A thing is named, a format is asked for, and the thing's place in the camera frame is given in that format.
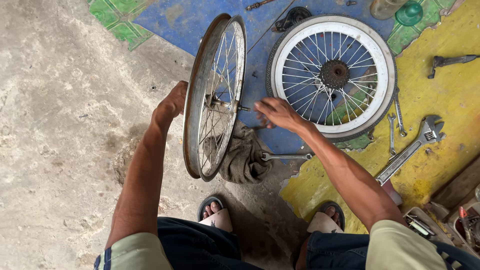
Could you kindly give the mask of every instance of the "man's left hand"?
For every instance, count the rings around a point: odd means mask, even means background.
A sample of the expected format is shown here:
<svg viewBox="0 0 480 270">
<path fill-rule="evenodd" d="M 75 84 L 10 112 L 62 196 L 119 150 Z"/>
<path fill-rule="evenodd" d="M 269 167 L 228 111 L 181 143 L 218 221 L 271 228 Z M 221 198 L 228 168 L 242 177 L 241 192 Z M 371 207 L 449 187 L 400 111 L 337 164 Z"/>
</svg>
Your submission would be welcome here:
<svg viewBox="0 0 480 270">
<path fill-rule="evenodd" d="M 172 109 L 173 117 L 183 114 L 185 107 L 185 97 L 187 96 L 188 83 L 179 81 L 175 87 L 170 91 L 168 96 L 160 102 L 160 105 L 167 106 Z"/>
</svg>

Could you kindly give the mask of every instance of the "jeans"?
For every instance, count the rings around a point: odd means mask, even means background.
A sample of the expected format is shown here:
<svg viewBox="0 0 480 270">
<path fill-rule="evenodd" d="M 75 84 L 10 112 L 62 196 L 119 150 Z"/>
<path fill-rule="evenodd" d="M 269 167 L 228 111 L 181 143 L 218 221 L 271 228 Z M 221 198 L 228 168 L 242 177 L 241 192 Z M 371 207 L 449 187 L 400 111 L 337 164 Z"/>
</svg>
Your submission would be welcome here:
<svg viewBox="0 0 480 270">
<path fill-rule="evenodd" d="M 158 238 L 175 270 L 260 269 L 241 261 L 237 236 L 192 221 L 160 217 Z M 314 232 L 308 242 L 309 269 L 365 269 L 369 236 Z"/>
</svg>

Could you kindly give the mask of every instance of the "adjustable wrench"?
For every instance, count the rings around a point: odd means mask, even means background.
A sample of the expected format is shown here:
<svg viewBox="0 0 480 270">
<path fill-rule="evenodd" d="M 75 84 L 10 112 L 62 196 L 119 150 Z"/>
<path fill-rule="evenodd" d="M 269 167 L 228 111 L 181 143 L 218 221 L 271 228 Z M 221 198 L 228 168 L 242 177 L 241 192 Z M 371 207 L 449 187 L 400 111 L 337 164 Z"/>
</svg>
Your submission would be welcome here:
<svg viewBox="0 0 480 270">
<path fill-rule="evenodd" d="M 400 127 L 400 136 L 406 137 L 407 132 L 403 128 L 402 112 L 400 111 L 400 102 L 398 102 L 398 92 L 399 91 L 400 91 L 400 89 L 397 87 L 394 94 L 393 94 L 393 100 L 395 102 L 396 115 L 398 117 L 398 127 Z"/>
<path fill-rule="evenodd" d="M 417 138 L 375 177 L 380 185 L 384 185 L 420 147 L 442 140 L 439 133 L 445 122 L 435 124 L 435 122 L 440 119 L 441 117 L 438 115 L 429 115 L 421 120 L 420 133 Z"/>
<path fill-rule="evenodd" d="M 270 155 L 269 153 L 264 153 L 265 157 L 262 158 L 263 161 L 271 160 L 271 159 L 304 159 L 304 160 L 311 160 L 312 154 L 306 155 Z"/>
<path fill-rule="evenodd" d="M 392 116 L 388 115 L 388 120 L 390 121 L 390 155 L 394 157 L 396 155 L 395 147 L 393 143 L 393 132 L 395 131 L 394 121 L 395 121 L 395 114 L 392 112 Z"/>
</svg>

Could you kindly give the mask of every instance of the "shirt sleeve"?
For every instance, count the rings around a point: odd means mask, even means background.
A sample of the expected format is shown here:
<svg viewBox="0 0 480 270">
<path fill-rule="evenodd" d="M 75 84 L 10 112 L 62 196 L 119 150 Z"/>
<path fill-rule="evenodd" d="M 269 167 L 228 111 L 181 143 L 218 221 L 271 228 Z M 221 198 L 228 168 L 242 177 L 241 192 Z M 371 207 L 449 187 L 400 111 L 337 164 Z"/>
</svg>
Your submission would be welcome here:
<svg viewBox="0 0 480 270">
<path fill-rule="evenodd" d="M 95 261 L 94 270 L 172 270 L 159 238 L 136 233 L 115 242 Z"/>
<path fill-rule="evenodd" d="M 437 247 L 404 225 L 378 221 L 370 231 L 367 270 L 446 270 Z"/>
</svg>

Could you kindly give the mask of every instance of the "hand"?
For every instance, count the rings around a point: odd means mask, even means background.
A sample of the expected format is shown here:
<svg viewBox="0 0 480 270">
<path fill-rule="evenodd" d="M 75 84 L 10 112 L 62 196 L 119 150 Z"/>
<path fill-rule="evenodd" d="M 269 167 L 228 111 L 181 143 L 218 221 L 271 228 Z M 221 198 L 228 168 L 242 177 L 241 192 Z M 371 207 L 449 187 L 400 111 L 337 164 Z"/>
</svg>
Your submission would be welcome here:
<svg viewBox="0 0 480 270">
<path fill-rule="evenodd" d="M 185 107 L 185 97 L 187 96 L 188 83 L 185 81 L 179 81 L 175 87 L 170 91 L 168 96 L 160 102 L 160 105 L 166 106 L 172 109 L 173 117 L 177 117 L 179 114 L 183 114 L 183 108 Z"/>
<path fill-rule="evenodd" d="M 263 118 L 262 123 L 271 121 L 267 124 L 267 128 L 273 128 L 276 124 L 291 132 L 297 132 L 303 123 L 308 122 L 281 98 L 263 98 L 255 102 L 253 110 L 257 111 L 257 119 Z"/>
</svg>

